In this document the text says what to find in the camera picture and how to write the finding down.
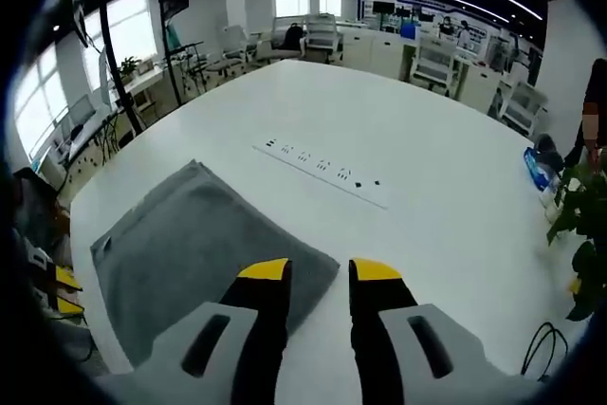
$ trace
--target black pole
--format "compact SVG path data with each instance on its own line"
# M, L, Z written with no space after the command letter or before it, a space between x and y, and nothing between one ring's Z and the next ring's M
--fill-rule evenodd
M116 90L118 91L118 95L120 97L120 104L124 108L126 116L131 121L131 125L133 125L133 130L135 130L135 136L137 136L141 134L143 130L141 130L141 125L139 125L139 121L137 119L137 116L135 115L135 111L133 111L133 99L124 90L124 85L122 85L122 80L120 79L118 67L116 66L116 56L114 56L114 48L112 47L110 27L107 21L107 4L105 2L101 3L101 6L99 8L99 16L101 21L101 35L103 36L103 42L105 43L105 54L107 55L107 64L110 67L110 73L112 74L114 85L116 86Z
M169 78L171 78L171 85L175 92L175 99L177 105L181 106L181 97L179 96L179 90L177 89L177 82L175 81L175 74L173 72L173 64L171 63L171 50L169 49L169 42L167 41L167 30L164 24L164 5L163 0L158 0L160 6L160 25L162 26L162 46L164 47L164 58L167 61L167 69L169 70Z

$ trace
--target potted plant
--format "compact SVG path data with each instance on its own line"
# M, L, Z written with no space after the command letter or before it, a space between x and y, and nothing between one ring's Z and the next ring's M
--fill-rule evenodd
M561 214L547 233L548 243L562 231L575 230L586 237L576 251L572 267L578 278L569 289L575 306L567 320L588 318L607 297L607 154L601 157L602 173L593 173L587 165L565 170L555 195ZM569 186L572 179L578 186Z
M128 84L133 80L133 73L137 69L137 65L141 62L141 59L135 57L127 57L122 61L118 72L120 73L120 80L122 84Z

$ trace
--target power strip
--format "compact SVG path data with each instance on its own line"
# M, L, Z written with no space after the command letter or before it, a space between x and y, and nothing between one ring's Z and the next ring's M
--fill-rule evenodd
M253 144L253 149L291 165L307 175L363 199L382 209L388 209L388 191L380 179L371 179L337 161L312 152L309 148L276 138Z

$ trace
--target yellow object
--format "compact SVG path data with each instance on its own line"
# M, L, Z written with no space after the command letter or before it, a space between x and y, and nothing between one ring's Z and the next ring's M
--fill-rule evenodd
M56 266L55 267L55 279L60 284L69 285L72 288L79 289L80 291L83 290L81 288L81 286L78 284L78 282L76 282L76 279L74 278L74 274L69 269L65 269L63 267Z
M571 291L573 294L578 294L580 286L581 286L581 279L575 278L571 281L571 284L569 285L569 291Z
M66 301L64 298L60 298L59 296L57 296L57 310L59 310L59 313L65 314L84 313L83 307L73 304L70 301Z
M392 269L379 261L365 260L363 258L354 258L353 261L355 265L357 265L359 280L390 280L402 278L396 269Z
M247 279L281 280L288 258L255 263L244 269L238 277Z

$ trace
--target gray towel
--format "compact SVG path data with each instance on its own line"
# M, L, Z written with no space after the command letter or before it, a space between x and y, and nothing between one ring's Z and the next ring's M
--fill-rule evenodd
M158 334L202 303L220 301L253 263L292 260L289 334L339 268L194 161L149 192L91 251L110 322L134 366L149 357Z

